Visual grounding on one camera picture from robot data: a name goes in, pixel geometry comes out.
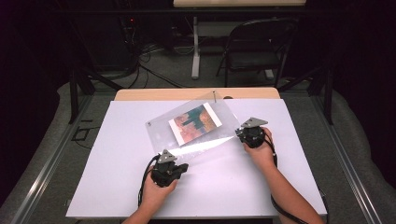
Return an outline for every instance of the metal bracket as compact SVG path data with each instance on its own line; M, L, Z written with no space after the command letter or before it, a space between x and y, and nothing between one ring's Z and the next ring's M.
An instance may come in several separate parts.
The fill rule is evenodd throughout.
M170 153L168 150L164 149L163 154L158 159L158 163L166 163L166 162L175 161L175 160L177 160L177 157L172 155L172 153Z
M254 127L259 127L260 125L267 124L268 121L263 120L263 119L256 119L256 118L250 118L247 121L245 121L241 127L243 128L254 128Z

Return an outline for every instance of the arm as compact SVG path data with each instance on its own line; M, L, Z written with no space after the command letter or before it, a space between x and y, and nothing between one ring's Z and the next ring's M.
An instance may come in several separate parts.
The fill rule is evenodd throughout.
M123 224L146 224L151 217L161 208L166 197L176 188L177 180L168 187L161 188L154 183L151 175L148 175L143 188L143 200L137 210L128 217Z
M266 128L263 129L272 138L271 132ZM244 144L244 148L264 175L274 200L283 210L307 223L323 223L323 220L311 204L306 201L276 168L273 152L267 143L264 142L258 148L250 148ZM280 215L280 220L283 224L294 223L294 221L282 215Z

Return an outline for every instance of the table leg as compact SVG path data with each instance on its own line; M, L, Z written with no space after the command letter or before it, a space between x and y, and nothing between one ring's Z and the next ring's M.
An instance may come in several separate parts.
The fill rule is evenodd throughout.
M198 46L198 21L196 17L194 17L193 31L194 31L194 57L192 60L191 78L198 79L200 55L199 55L199 46Z

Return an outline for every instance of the black controller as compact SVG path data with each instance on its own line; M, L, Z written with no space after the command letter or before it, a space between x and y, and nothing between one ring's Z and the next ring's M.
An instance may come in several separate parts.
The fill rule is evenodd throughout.
M168 187L175 179L180 179L181 174L186 173L189 165L175 164L177 158L169 151L164 150L161 157L155 162L151 171L152 180L160 187Z
M236 136L251 148L259 147L265 141L265 132L260 125L267 123L262 119L250 118L241 125L242 128L235 130Z
M165 163L156 162L151 171L151 178L160 187L168 187L175 179L180 179L181 174L186 173L189 165L183 163L175 165L174 161Z

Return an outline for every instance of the table surface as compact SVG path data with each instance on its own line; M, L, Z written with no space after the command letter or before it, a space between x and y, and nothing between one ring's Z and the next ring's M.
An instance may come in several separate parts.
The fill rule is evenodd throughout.
M293 7L306 0L174 0L175 7Z
M107 110L66 216L120 218L132 214L137 208L142 173L156 154L145 123L212 90L119 91ZM220 88L216 91L222 96L241 98L225 100L240 123L250 117L269 121L266 126L275 138L279 170L320 215L325 215L289 111L276 89ZM209 149L188 164L188 172L183 174L154 218L277 216L265 179L237 138Z

